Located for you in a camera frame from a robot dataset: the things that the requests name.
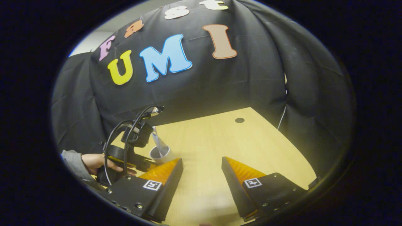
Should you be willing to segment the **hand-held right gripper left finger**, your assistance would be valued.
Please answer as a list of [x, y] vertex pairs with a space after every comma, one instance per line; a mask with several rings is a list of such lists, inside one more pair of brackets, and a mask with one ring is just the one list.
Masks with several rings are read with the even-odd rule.
[[166, 220], [183, 173], [183, 160], [176, 158], [141, 176], [125, 175], [105, 189], [105, 199], [145, 220]]

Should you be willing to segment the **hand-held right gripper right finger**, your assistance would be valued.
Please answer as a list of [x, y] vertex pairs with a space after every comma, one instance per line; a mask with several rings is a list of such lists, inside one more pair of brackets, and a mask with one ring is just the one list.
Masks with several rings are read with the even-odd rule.
[[227, 156], [222, 158], [221, 169], [245, 222], [271, 218], [307, 193], [280, 173], [265, 174]]

